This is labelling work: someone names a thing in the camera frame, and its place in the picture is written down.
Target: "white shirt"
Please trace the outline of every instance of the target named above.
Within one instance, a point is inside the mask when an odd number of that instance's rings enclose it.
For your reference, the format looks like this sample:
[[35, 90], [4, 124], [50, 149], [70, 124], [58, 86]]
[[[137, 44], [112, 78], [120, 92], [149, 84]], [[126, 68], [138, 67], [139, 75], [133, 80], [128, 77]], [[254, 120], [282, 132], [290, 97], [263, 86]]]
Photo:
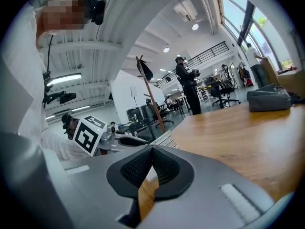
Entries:
[[36, 19], [32, 6], [26, 4], [12, 22], [2, 41], [1, 56], [9, 72], [21, 84], [32, 101], [16, 131], [34, 143], [55, 151], [60, 160], [89, 157], [74, 141], [65, 140], [51, 132], [46, 122], [42, 105], [44, 82], [42, 74], [46, 72], [43, 54], [36, 48]]
[[173, 103], [173, 101], [172, 101], [172, 99], [166, 99], [166, 102], [167, 102], [167, 104], [172, 104]]
[[259, 55], [257, 50], [253, 47], [248, 48], [248, 50], [246, 52], [246, 56], [247, 56], [250, 67], [252, 67], [253, 65], [259, 64], [258, 59], [254, 57], [254, 53]]

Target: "tree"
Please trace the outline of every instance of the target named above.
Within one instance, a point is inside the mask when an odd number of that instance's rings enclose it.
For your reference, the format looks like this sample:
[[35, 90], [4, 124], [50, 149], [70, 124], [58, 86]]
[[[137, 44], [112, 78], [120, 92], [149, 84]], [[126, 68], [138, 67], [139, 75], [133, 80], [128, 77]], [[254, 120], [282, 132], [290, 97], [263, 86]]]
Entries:
[[258, 24], [259, 24], [259, 26], [260, 26], [260, 27], [263, 27], [263, 25], [266, 23], [266, 20], [267, 20], [267, 18], [260, 17], [260, 18], [258, 19]]
[[244, 49], [244, 51], [245, 51], [245, 52], [247, 52], [247, 51], [248, 51], [248, 47], [247, 47], [247, 46], [242, 45], [242, 47], [243, 47], [243, 49]]

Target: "black railing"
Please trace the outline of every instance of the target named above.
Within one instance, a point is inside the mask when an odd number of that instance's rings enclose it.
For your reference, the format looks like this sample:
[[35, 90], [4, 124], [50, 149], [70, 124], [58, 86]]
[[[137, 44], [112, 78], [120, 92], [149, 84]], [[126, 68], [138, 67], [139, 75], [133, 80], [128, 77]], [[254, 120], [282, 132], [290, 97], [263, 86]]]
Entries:
[[[196, 66], [202, 64], [205, 61], [208, 61], [209, 59], [216, 57], [217, 55], [228, 51], [229, 48], [225, 44], [225, 41], [215, 45], [212, 48], [209, 48], [208, 50], [202, 52], [201, 54], [191, 58], [188, 62], [184, 63], [184, 65], [187, 66], [189, 70], [195, 68]], [[169, 81], [166, 79], [167, 77], [170, 77], [171, 80], [174, 80], [177, 78], [176, 70], [173, 70], [171, 73], [164, 76], [161, 80], [157, 81], [157, 86], [161, 87], [165, 84], [167, 84]]]

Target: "wooden coat stand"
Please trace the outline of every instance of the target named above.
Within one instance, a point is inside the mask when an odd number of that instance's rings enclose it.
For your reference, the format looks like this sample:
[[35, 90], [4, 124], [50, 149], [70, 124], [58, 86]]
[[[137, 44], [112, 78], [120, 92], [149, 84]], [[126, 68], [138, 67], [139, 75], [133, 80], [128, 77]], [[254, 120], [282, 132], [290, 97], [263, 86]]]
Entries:
[[158, 121], [159, 121], [159, 123], [160, 123], [161, 130], [162, 130], [163, 133], [165, 133], [165, 128], [164, 128], [164, 125], [163, 125], [163, 122], [162, 122], [162, 119], [161, 119], [159, 110], [158, 110], [158, 108], [157, 108], [156, 102], [154, 101], [154, 98], [153, 98], [153, 95], [152, 95], [152, 92], [151, 92], [151, 88], [149, 87], [148, 81], [147, 81], [147, 79], [146, 79], [146, 76], [145, 76], [145, 74], [144, 74], [143, 68], [142, 68], [141, 63], [140, 63], [142, 57], [143, 57], [143, 55], [142, 55], [141, 58], [139, 59], [138, 56], [136, 56], [135, 59], [137, 60], [138, 67], [139, 67], [139, 69], [140, 69], [140, 72], [141, 72], [141, 74], [142, 74], [142, 76], [143, 76], [143, 79], [144, 79], [144, 81], [145, 81], [145, 84], [146, 84], [146, 87], [147, 87], [147, 90], [148, 90], [148, 94], [149, 94], [149, 95], [146, 95], [146, 94], [145, 94], [145, 95], [148, 96], [148, 97], [150, 97], [150, 98], [152, 99], [153, 108], [154, 108], [154, 110], [155, 110], [155, 112], [156, 112], [156, 114], [157, 114], [157, 117], [158, 117]]

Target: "white partition wall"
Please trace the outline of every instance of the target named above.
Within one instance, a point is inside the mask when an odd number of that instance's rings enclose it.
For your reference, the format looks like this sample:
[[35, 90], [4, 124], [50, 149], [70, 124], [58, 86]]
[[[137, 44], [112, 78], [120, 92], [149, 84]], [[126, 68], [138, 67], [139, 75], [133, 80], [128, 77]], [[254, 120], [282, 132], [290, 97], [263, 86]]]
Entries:
[[[128, 122], [128, 116], [126, 110], [135, 108], [136, 103], [131, 96], [130, 87], [135, 87], [137, 96], [135, 100], [138, 107], [146, 104], [147, 96], [143, 94], [148, 94], [145, 82], [142, 78], [135, 77], [131, 74], [128, 74], [122, 70], [119, 71], [118, 76], [114, 81], [110, 82], [111, 92], [113, 101], [118, 112], [120, 121], [122, 124]], [[153, 94], [155, 101], [158, 105], [164, 104], [165, 98], [161, 89], [150, 84], [150, 88]]]

